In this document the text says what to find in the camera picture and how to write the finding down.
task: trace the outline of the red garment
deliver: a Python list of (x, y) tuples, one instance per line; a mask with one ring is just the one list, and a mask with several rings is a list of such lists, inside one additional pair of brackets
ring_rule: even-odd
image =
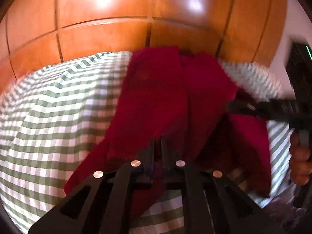
[[(117, 169), (133, 159), (138, 150), (149, 145), (150, 138), (165, 136), (186, 163), (194, 162), (236, 92), (236, 85), (216, 58), (206, 53), (187, 57), (177, 47), (134, 52), (105, 138), (71, 175), (65, 194), (93, 172)], [(271, 168), (265, 122), (243, 115), (229, 115), (228, 121), (228, 133), (223, 133), (219, 142), (227, 142), (240, 166), (256, 179), (252, 187), (268, 195)], [(213, 145), (209, 151), (222, 151), (221, 144)], [(209, 162), (200, 159), (201, 166)], [(142, 214), (163, 192), (160, 178), (154, 179), (151, 190), (136, 191), (132, 215)]]

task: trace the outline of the white wall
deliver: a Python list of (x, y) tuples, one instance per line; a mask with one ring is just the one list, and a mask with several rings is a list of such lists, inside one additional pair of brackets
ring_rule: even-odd
[(270, 65), (270, 71), (282, 82), (284, 96), (294, 96), (285, 70), (291, 39), (307, 40), (312, 47), (312, 23), (297, 0), (287, 0), (287, 13), (280, 44)]

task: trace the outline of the green and white checkered fabric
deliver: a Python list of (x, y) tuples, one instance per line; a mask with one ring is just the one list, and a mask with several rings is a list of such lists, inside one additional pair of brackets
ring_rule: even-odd
[[(65, 182), (104, 137), (131, 55), (104, 52), (46, 66), (6, 94), (0, 107), (0, 198), (22, 232), (65, 196)], [(263, 69), (222, 66), (253, 96), (277, 97), (279, 86)], [(284, 123), (270, 121), (267, 126), (273, 196), (288, 168), (290, 131)], [(240, 170), (229, 175), (246, 188)], [(261, 206), (268, 203), (251, 196)], [(181, 194), (170, 191), (132, 223), (130, 233), (180, 233), (183, 225)]]

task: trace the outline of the wooden panel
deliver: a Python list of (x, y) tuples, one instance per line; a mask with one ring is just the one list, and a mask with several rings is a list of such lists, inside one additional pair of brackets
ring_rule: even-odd
[(232, 0), (155, 0), (154, 17), (175, 19), (223, 33)]
[(267, 19), (269, 0), (234, 0), (219, 57), (251, 62)]
[(56, 33), (50, 33), (26, 45), (10, 56), (16, 78), (46, 65), (60, 63)]
[(15, 76), (10, 64), (9, 57), (6, 57), (4, 60), (0, 62), (0, 94), (6, 89), (6, 87), (15, 82)]
[(192, 52), (205, 51), (215, 54), (222, 36), (213, 30), (155, 21), (152, 26), (150, 46), (176, 45)]
[(149, 0), (58, 0), (61, 27), (88, 20), (146, 16)]
[(9, 51), (7, 49), (7, 34), (5, 29), (6, 16), (0, 23), (0, 60), (4, 59), (9, 55)]
[(15, 0), (8, 10), (8, 42), (18, 47), (55, 29), (54, 0)]
[(134, 51), (145, 46), (149, 23), (142, 20), (107, 22), (60, 31), (64, 61), (103, 51)]
[(269, 18), (254, 61), (269, 67), (282, 36), (287, 0), (272, 0)]

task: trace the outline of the green led strip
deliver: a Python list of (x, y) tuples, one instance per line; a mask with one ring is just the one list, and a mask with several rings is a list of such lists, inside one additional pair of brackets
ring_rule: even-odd
[(309, 55), (310, 55), (310, 58), (311, 58), (311, 60), (312, 60), (312, 55), (311, 55), (311, 53), (310, 53), (309, 47), (308, 47), (308, 46), (305, 46), (305, 47), (307, 48), (307, 50), (308, 50), (308, 52), (309, 52)]

